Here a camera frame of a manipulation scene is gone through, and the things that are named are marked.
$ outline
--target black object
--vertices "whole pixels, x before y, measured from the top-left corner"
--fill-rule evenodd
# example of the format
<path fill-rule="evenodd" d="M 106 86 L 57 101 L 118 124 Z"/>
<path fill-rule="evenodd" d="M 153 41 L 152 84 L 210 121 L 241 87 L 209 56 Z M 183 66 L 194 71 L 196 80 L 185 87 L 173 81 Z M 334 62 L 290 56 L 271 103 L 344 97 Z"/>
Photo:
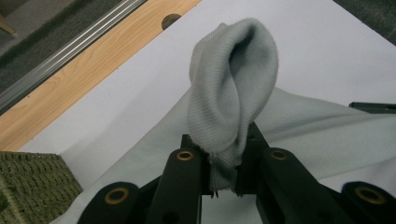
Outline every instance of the black object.
<path fill-rule="evenodd" d="M 209 169 L 207 154 L 185 134 L 162 176 L 141 189 L 122 182 L 104 187 L 78 223 L 201 223 L 201 196 L 215 193 L 208 188 Z M 236 169 L 234 191 L 257 195 L 263 223 L 396 223 L 390 194 L 363 182 L 347 183 L 341 193 L 320 185 L 292 153 L 269 147 L 254 123 Z"/>
<path fill-rule="evenodd" d="M 396 114 L 396 105 L 354 102 L 349 104 L 349 107 L 359 109 L 370 114 Z"/>

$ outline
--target green basket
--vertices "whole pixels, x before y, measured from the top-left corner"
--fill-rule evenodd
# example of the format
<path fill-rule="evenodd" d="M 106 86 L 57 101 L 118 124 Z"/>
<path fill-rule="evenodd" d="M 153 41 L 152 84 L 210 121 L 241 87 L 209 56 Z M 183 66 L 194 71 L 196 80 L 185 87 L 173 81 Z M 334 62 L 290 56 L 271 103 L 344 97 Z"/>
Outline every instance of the green basket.
<path fill-rule="evenodd" d="M 0 223 L 49 223 L 81 192 L 58 155 L 0 152 Z"/>

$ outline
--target folded fabric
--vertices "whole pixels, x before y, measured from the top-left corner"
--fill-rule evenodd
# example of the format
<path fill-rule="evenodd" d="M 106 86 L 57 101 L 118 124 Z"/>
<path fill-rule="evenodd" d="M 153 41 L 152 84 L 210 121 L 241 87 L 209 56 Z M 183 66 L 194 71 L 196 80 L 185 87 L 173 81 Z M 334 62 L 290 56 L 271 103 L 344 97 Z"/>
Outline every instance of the folded fabric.
<path fill-rule="evenodd" d="M 232 186 L 253 120 L 271 147 L 294 153 L 316 178 L 396 157 L 394 115 L 289 94 L 274 88 L 276 69 L 274 42 L 262 25 L 251 19 L 221 25 L 195 48 L 186 94 L 55 223 L 78 222 L 96 192 L 111 183 L 142 187 L 161 175 L 184 133 L 210 153 L 212 189 Z M 204 198 L 203 207 L 205 223 L 219 223 L 219 216 L 235 224 L 260 221 L 254 198 L 228 191 L 218 200 Z"/>

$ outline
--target wooden board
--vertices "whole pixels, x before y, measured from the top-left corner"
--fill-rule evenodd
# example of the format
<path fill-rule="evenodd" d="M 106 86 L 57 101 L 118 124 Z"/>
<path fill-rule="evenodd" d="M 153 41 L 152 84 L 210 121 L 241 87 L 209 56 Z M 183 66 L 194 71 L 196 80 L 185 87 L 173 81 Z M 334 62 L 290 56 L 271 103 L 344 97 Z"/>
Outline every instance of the wooden board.
<path fill-rule="evenodd" d="M 200 0 L 149 0 L 0 117 L 0 150 L 17 151 Z"/>

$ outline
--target woven basket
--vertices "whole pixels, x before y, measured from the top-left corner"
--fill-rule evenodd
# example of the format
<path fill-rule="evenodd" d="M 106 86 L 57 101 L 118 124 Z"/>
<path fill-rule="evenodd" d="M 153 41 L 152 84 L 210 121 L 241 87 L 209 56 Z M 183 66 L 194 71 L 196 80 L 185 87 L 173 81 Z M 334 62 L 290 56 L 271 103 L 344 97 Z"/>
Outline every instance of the woven basket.
<path fill-rule="evenodd" d="M 0 223 L 49 223 L 81 192 L 60 156 L 0 152 Z"/>

